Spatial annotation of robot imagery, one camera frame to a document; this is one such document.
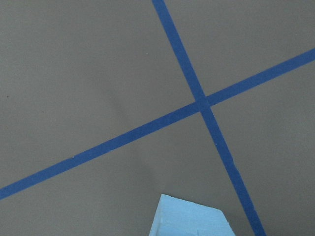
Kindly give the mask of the light blue block arm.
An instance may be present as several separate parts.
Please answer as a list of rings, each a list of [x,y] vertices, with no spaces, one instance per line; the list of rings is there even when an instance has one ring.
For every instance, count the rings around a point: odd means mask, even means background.
[[[162,194],[150,236],[233,236],[223,212]]]

